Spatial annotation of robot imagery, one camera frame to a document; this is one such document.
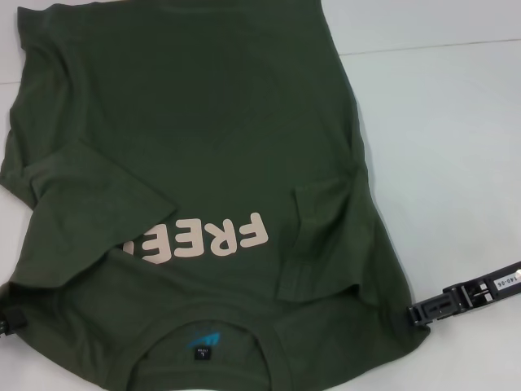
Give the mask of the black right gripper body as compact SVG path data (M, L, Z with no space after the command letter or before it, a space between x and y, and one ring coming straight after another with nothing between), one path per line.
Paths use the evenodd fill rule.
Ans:
M520 262L462 284L464 310L474 310L520 294Z

